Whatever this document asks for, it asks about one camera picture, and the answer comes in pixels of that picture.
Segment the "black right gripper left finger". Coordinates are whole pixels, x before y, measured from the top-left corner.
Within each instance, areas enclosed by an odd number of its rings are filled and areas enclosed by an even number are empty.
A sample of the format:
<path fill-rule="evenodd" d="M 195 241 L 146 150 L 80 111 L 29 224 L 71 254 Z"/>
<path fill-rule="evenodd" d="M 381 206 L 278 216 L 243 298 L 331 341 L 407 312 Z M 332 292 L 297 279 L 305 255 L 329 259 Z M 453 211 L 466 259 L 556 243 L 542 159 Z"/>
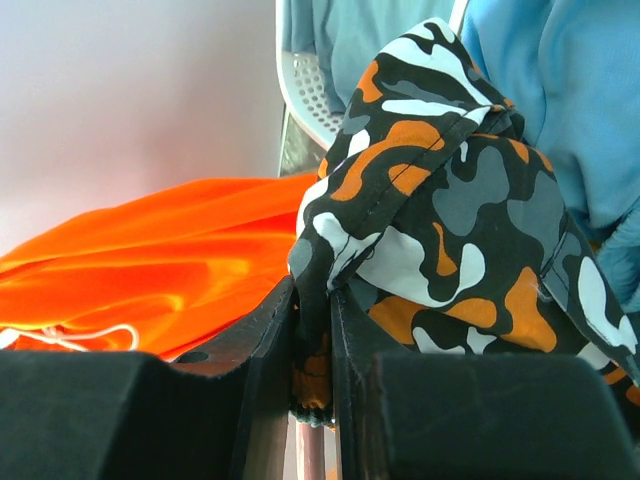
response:
<path fill-rule="evenodd" d="M 279 479 L 295 292 L 167 363 L 140 352 L 5 351 L 5 479 Z"/>

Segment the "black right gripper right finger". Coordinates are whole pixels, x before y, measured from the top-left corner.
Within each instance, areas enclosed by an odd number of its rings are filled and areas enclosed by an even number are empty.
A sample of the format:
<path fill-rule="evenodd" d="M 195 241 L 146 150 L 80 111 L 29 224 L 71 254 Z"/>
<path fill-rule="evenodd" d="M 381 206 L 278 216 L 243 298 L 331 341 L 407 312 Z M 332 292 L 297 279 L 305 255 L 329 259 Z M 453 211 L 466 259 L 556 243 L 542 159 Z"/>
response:
<path fill-rule="evenodd" d="M 331 297 L 343 479 L 635 479 L 621 413 L 595 370 L 565 355 L 427 355 Z"/>

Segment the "light pink hanger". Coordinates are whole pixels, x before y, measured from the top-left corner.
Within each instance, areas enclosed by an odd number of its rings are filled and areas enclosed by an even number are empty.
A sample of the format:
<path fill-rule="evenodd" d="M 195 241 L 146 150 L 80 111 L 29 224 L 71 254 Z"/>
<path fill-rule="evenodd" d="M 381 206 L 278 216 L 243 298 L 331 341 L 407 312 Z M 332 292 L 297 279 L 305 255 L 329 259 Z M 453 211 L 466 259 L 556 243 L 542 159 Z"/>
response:
<path fill-rule="evenodd" d="M 335 439 L 335 426 L 313 427 L 307 423 L 296 423 L 296 475 L 298 479 L 330 479 L 338 478 L 337 463 L 326 467 L 325 435 Z"/>

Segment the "camouflage patterned shorts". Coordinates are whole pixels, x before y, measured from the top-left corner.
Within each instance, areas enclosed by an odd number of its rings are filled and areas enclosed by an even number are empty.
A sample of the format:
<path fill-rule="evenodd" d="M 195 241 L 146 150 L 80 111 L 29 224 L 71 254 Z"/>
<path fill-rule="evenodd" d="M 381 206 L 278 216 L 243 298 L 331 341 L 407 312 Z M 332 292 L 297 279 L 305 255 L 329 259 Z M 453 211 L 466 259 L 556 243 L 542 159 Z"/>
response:
<path fill-rule="evenodd" d="M 639 318 L 626 314 L 523 137 L 447 23 L 423 21 L 371 62 L 299 208 L 291 410 L 333 417 L 330 294 L 427 354 L 544 352 L 589 362 L 639 427 Z"/>

